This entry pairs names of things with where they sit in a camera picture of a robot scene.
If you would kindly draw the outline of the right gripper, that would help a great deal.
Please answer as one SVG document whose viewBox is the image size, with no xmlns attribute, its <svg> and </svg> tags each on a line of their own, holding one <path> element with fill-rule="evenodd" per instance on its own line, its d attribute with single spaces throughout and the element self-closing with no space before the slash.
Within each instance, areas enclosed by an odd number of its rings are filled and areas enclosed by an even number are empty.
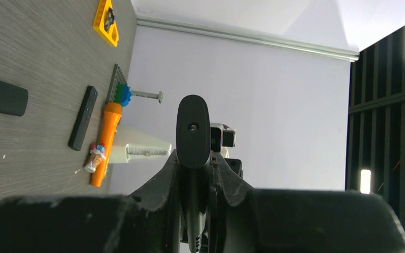
<svg viewBox="0 0 405 253">
<path fill-rule="evenodd" d="M 230 168 L 241 178 L 243 178 L 242 161 L 240 159 L 225 158 Z"/>
</svg>

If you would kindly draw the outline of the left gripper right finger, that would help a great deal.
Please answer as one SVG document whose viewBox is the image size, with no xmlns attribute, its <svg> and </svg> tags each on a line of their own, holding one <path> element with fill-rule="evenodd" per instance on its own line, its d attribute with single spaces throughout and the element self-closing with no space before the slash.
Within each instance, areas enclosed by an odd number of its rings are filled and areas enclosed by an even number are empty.
<svg viewBox="0 0 405 253">
<path fill-rule="evenodd" d="M 376 194 L 256 189 L 212 156 L 212 252 L 405 252 L 405 231 Z"/>
</svg>

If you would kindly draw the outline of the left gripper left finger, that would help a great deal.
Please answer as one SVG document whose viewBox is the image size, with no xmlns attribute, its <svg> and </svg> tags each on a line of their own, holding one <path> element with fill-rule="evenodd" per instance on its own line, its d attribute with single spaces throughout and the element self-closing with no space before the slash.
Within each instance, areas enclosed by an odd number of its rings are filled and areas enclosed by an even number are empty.
<svg viewBox="0 0 405 253">
<path fill-rule="evenodd" d="M 178 252 L 177 155 L 130 195 L 0 200 L 0 252 Z"/>
</svg>

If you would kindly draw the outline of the black remote battery cover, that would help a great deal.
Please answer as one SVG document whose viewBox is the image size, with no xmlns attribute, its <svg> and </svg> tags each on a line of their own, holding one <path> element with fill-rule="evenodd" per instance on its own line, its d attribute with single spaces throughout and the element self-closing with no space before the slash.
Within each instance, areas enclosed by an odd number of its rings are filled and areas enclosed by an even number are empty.
<svg viewBox="0 0 405 253">
<path fill-rule="evenodd" d="M 0 80 L 0 113 L 23 116 L 28 103 L 28 90 Z"/>
</svg>

